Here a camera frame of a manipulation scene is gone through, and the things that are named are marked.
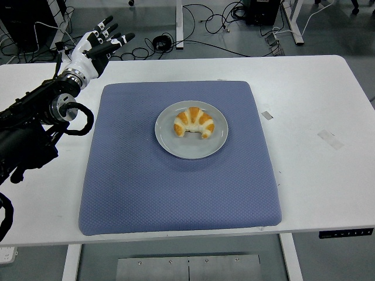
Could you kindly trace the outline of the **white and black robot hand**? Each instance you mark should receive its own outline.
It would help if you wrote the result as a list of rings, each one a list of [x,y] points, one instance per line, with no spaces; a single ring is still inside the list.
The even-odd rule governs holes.
[[[84,83],[98,78],[104,72],[111,56],[134,37],[134,33],[114,33],[118,24],[111,25],[109,16],[85,33],[71,54],[67,71],[81,73]]]

